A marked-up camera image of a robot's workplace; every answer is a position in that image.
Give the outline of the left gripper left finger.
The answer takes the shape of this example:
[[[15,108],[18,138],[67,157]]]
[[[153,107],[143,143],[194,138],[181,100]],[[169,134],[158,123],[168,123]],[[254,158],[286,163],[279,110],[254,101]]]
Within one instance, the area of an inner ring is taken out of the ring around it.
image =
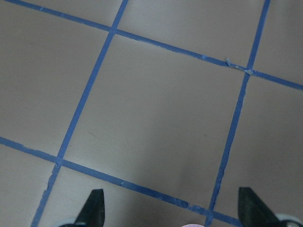
[[[104,223],[104,191],[95,189],[91,191],[73,225],[76,227],[103,227]]]

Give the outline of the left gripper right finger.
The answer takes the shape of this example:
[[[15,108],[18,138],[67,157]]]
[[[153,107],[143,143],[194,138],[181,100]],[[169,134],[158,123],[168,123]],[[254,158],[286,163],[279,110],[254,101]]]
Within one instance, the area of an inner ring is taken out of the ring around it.
[[[271,227],[280,222],[250,187],[238,190],[238,217],[243,227]]]

